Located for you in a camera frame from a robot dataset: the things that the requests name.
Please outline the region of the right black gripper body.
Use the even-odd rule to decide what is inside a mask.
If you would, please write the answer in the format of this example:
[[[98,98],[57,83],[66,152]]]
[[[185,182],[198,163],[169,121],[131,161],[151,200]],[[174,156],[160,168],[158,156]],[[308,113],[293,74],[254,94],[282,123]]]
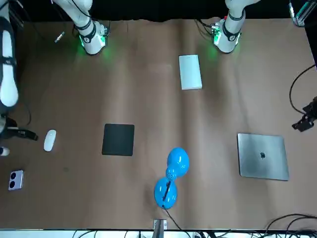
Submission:
[[[5,139],[10,139],[12,137],[19,137],[22,139],[30,139],[34,141],[38,140],[38,135],[35,132],[18,127],[15,120],[11,118],[6,118]]]

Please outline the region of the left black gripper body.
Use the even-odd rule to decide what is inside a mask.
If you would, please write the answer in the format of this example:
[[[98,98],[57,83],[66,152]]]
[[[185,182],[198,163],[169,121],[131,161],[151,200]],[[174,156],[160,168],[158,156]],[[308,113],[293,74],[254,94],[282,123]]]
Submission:
[[[313,100],[303,107],[303,111],[305,115],[309,118],[316,119],[317,118],[317,97],[314,97]]]

